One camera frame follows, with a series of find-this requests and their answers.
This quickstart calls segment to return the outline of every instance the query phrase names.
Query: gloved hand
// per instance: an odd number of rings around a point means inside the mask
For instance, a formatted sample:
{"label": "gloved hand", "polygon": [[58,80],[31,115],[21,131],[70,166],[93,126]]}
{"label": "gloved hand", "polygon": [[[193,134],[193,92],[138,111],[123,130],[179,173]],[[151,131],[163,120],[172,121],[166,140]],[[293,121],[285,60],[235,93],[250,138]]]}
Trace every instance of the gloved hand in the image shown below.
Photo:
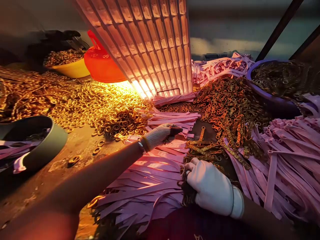
{"label": "gloved hand", "polygon": [[[160,126],[156,127],[152,131],[145,134],[142,138],[145,140],[146,144],[148,145],[149,151],[154,149],[156,146],[162,145],[163,140],[165,140],[171,133],[171,128],[177,127],[178,129],[173,131],[174,134],[178,134],[182,132],[182,128],[178,127],[177,125],[171,123],[161,124]],[[167,142],[171,142],[175,138],[174,136],[169,136]]]}
{"label": "gloved hand", "polygon": [[196,204],[213,213],[238,219],[244,211],[243,196],[212,163],[193,158],[185,165],[187,182],[198,193]]}

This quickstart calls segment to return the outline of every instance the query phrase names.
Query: pile of pink plastic strips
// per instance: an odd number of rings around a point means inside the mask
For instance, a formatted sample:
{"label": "pile of pink plastic strips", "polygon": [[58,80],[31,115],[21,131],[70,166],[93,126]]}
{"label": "pile of pink plastic strips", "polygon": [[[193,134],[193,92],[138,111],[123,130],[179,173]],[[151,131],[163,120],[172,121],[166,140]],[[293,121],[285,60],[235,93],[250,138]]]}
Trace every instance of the pile of pink plastic strips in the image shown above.
{"label": "pile of pink plastic strips", "polygon": [[[183,127],[184,137],[190,137],[199,114],[159,112],[154,108],[153,117],[149,119],[147,130],[150,131],[162,123],[174,123]],[[139,136],[127,136],[125,144],[138,140]],[[189,149],[186,141],[175,139],[171,143],[156,147],[131,165],[108,188],[119,190],[118,193],[104,195],[98,200],[98,206],[112,203],[100,212],[100,218],[110,213],[119,213],[116,224],[125,228],[123,234],[132,224],[149,222],[151,219],[164,218],[181,207],[183,192],[177,185],[182,180],[180,166]],[[138,230],[142,233],[147,225]]]}
{"label": "pile of pink plastic strips", "polygon": [[194,134],[190,134],[189,132],[192,131],[197,119],[201,117],[201,114],[199,113],[160,112],[155,107],[153,108],[153,111],[149,111],[148,113],[153,114],[153,117],[148,119],[148,126],[146,127],[147,131],[151,131],[153,128],[156,128],[163,123],[172,123],[182,127],[182,132],[179,133],[179,135],[184,136],[185,139],[194,137]]}
{"label": "pile of pink plastic strips", "polygon": [[39,144],[40,141],[0,141],[0,172],[10,167],[12,163],[14,174],[26,170],[26,167],[23,165],[23,159]]}
{"label": "pile of pink plastic strips", "polygon": [[173,97],[160,97],[160,96],[155,96],[153,99],[153,103],[155,106],[163,106],[166,104],[172,104],[176,102],[193,102],[193,99],[196,97],[196,93],[188,93],[185,95],[177,95]]}
{"label": "pile of pink plastic strips", "polygon": [[290,216],[320,225],[320,118],[275,119],[263,134],[254,128],[252,137],[268,162],[250,156],[247,171],[227,152],[244,194],[259,205],[264,202],[278,219],[291,222]]}
{"label": "pile of pink plastic strips", "polygon": [[193,83],[203,87],[209,81],[214,81],[225,74],[243,77],[255,63],[249,57],[249,55],[240,55],[234,52],[231,58],[218,58],[201,63],[192,62]]}

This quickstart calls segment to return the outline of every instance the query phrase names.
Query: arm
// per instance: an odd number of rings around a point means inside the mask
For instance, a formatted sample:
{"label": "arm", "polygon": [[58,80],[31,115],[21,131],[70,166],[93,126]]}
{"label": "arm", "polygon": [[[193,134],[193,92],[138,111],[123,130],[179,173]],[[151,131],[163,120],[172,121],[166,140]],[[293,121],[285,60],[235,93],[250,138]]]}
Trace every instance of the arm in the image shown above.
{"label": "arm", "polygon": [[186,164],[187,181],[197,191],[195,202],[213,213],[239,219],[265,239],[298,239],[289,226],[232,186],[212,163],[193,158]]}
{"label": "arm", "polygon": [[244,212],[240,220],[251,226],[265,239],[299,239],[290,226],[279,221],[275,216],[258,204],[243,196]]}
{"label": "arm", "polygon": [[[161,125],[141,138],[144,148],[160,145],[170,134],[169,126]],[[142,150],[134,142],[79,170],[22,212],[0,232],[0,239],[74,239],[81,209],[140,157]]]}

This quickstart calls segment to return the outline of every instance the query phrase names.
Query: plastic container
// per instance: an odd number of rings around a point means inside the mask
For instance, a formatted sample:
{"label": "plastic container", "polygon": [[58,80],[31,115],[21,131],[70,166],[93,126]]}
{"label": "plastic container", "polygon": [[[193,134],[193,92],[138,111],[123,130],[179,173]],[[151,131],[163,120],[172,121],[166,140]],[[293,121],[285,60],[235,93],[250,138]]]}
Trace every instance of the plastic container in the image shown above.
{"label": "plastic container", "polygon": [[118,65],[113,61],[108,52],[103,48],[99,40],[91,30],[88,35],[93,43],[84,55],[84,62],[91,74],[91,77],[103,83],[116,83],[126,81]]}
{"label": "plastic container", "polygon": [[90,75],[85,63],[84,58],[68,64],[47,67],[48,69],[54,69],[57,72],[69,77],[69,78],[82,78]]}
{"label": "plastic container", "polygon": [[[248,70],[246,78],[247,78],[247,84],[257,93],[259,94],[267,104],[267,109],[273,114],[273,117],[275,118],[286,118],[291,119],[295,116],[301,115],[301,112],[299,111],[298,107],[291,101],[275,97],[265,91],[263,91],[261,88],[259,88],[257,85],[255,85],[252,82],[251,74],[254,69],[256,69],[258,66],[260,66],[262,63],[272,63],[272,62],[279,62],[277,60],[261,60],[256,62],[252,67]],[[317,109],[314,104],[307,103],[309,106]]]}
{"label": "plastic container", "polygon": [[44,128],[50,128],[50,132],[23,159],[26,170],[23,172],[35,172],[48,164],[62,150],[67,142],[68,134],[56,125],[50,117],[34,116],[18,120],[9,124],[0,124],[0,140],[23,141],[26,137],[41,132]]}

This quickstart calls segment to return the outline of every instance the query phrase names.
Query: wristband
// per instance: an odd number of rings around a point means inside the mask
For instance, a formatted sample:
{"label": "wristband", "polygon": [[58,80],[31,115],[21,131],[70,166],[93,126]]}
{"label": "wristband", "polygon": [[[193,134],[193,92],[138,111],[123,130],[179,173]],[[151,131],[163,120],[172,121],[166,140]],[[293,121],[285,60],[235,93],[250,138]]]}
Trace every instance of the wristband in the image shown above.
{"label": "wristband", "polygon": [[146,155],[146,153],[147,153],[146,149],[144,148],[144,146],[143,146],[143,144],[142,144],[140,139],[138,139],[138,144],[139,144],[139,147],[140,147],[140,149],[142,151],[142,155]]}

